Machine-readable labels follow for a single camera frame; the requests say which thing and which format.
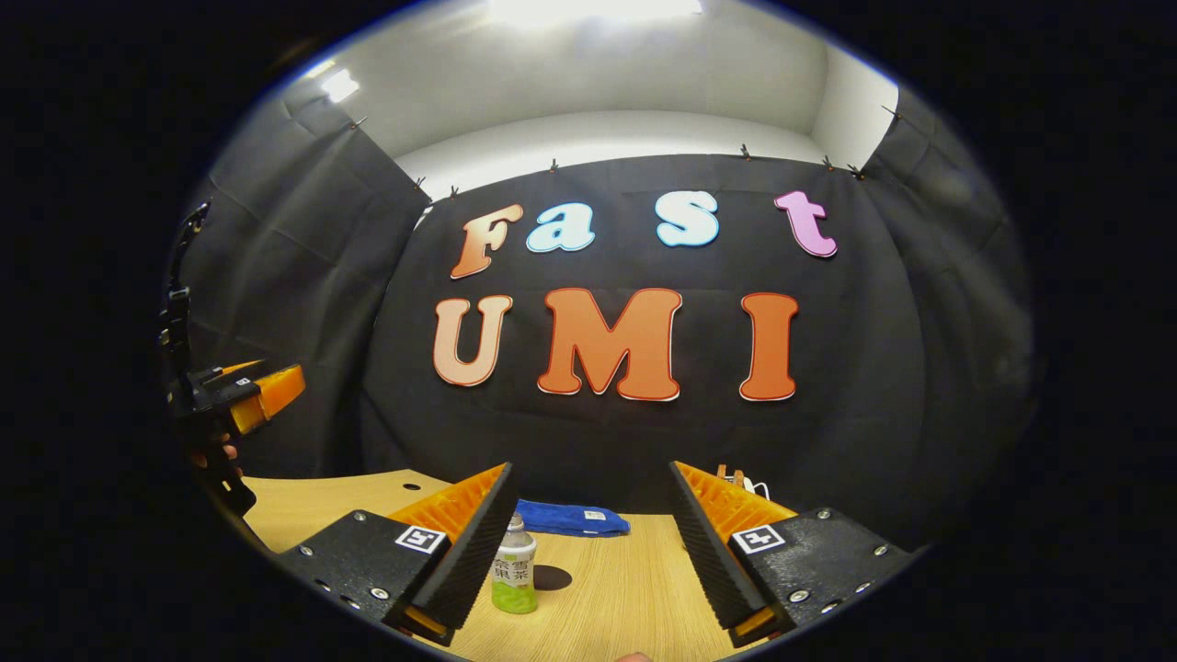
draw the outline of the blue towel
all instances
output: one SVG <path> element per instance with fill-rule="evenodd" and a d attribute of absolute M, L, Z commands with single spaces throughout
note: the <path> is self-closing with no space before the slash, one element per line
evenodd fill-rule
<path fill-rule="evenodd" d="M 528 531 L 585 538 L 609 538 L 630 532 L 629 522 L 604 508 L 519 499 L 516 510 L 523 517 L 524 529 Z"/>

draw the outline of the wooden table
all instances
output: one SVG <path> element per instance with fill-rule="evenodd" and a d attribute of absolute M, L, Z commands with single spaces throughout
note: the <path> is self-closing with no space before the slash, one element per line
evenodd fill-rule
<path fill-rule="evenodd" d="M 245 483 L 258 495 L 245 519 L 279 552 L 351 510 L 391 514 L 450 484 L 408 470 L 305 481 L 246 477 Z M 536 611 L 514 615 L 491 603 L 487 577 L 446 650 L 478 662 L 613 662 L 634 651 L 657 662 L 701 662 L 757 646 L 732 648 L 670 515 L 624 517 L 631 524 L 627 536 L 532 534 L 536 562 L 567 571 L 572 584 L 539 591 Z"/>

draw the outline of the black curtain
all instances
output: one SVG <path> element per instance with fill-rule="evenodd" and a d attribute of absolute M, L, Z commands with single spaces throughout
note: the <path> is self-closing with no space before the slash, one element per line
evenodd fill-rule
<path fill-rule="evenodd" d="M 361 471 L 359 375 L 385 286 L 428 204 L 312 81 L 258 105 L 192 198 L 212 198 L 188 251 L 195 368 L 300 363 L 306 391 L 240 443 L 246 475 Z"/>
<path fill-rule="evenodd" d="M 900 545 L 927 542 L 1026 423 L 1032 338 L 1009 220 L 943 128 L 913 133 L 927 117 L 920 108 L 904 93 L 899 112 L 912 119 L 891 126 L 863 180 L 809 163 L 666 155 L 563 167 L 440 200 L 413 233 L 377 319 L 361 403 L 365 468 L 458 481 L 511 461 L 525 498 L 640 512 L 666 510 L 671 459 L 726 463 L 790 508 L 831 505 Z M 709 245 L 669 247 L 656 236 L 654 201 L 684 190 L 718 201 Z M 804 252 L 774 207 L 792 191 L 825 207 L 819 227 L 838 243 L 832 258 Z M 592 207 L 593 243 L 528 251 L 536 217 L 564 203 Z M 512 204 L 524 217 L 487 251 L 490 267 L 452 280 L 463 225 Z M 609 324 L 639 289 L 679 292 L 678 399 L 621 398 L 624 363 L 604 395 L 587 385 L 574 396 L 541 392 L 552 338 L 544 297 L 558 287 L 590 290 Z M 787 400 L 738 393 L 751 358 L 740 299 L 752 292 L 799 304 L 797 392 Z M 432 364 L 434 306 L 471 303 L 458 345 L 471 360 L 477 303 L 491 294 L 514 302 L 494 373 L 474 388 L 444 382 Z"/>

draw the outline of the green tea bottle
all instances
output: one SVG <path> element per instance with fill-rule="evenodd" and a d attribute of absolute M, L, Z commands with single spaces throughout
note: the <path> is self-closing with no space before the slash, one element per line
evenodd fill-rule
<path fill-rule="evenodd" d="M 523 517 L 511 516 L 507 535 L 491 564 L 491 601 L 508 614 L 536 610 L 536 538 L 523 530 Z"/>

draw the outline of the ceiling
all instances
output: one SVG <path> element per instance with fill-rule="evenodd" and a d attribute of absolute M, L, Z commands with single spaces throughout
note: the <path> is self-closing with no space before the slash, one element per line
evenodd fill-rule
<path fill-rule="evenodd" d="M 810 134 L 825 41 L 744 2 L 700 5 L 701 14 L 528 28 L 497 19 L 487 0 L 425 2 L 332 54 L 319 77 L 350 71 L 360 90 L 341 105 L 393 158 L 585 111 L 679 111 Z"/>

